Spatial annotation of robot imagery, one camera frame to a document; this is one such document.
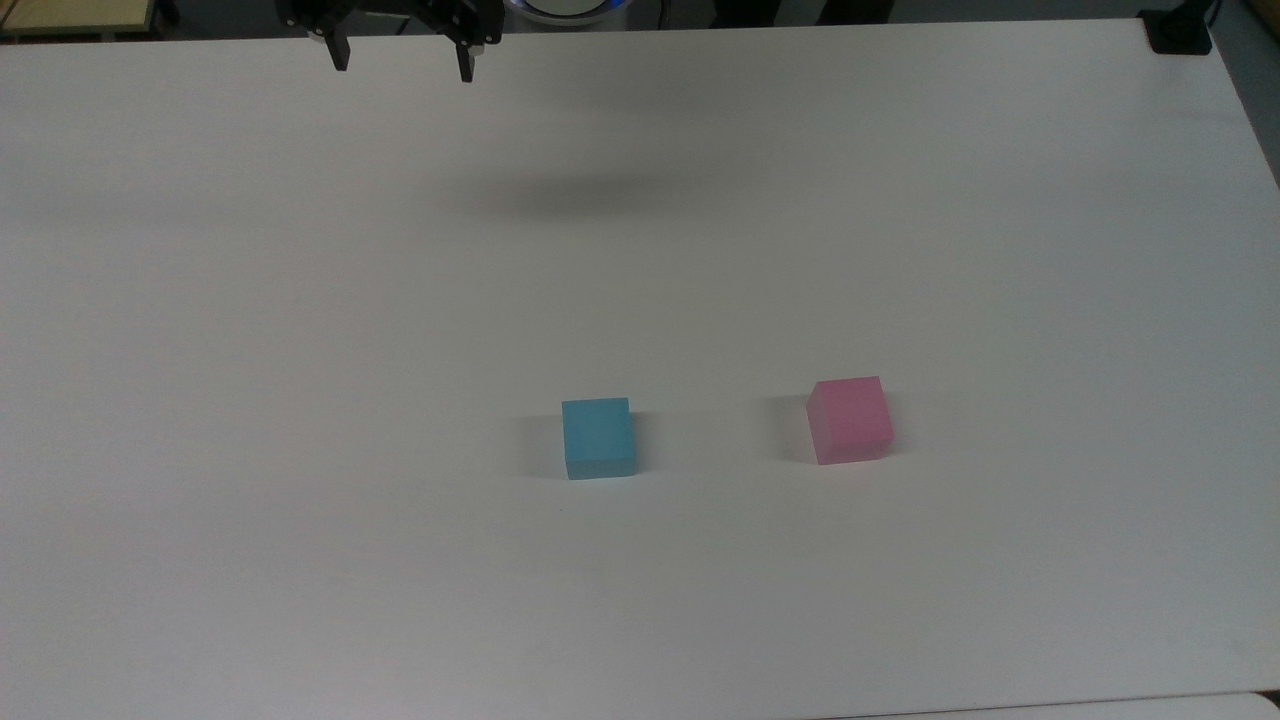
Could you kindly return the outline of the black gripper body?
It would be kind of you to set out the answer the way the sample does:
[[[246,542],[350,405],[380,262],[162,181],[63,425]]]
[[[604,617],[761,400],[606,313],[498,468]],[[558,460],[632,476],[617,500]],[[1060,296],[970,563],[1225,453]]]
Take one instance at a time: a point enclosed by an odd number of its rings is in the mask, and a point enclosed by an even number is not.
[[[498,44],[504,32],[503,1],[276,1],[282,23],[320,38],[346,36],[355,13],[396,15],[425,24],[465,46]]]

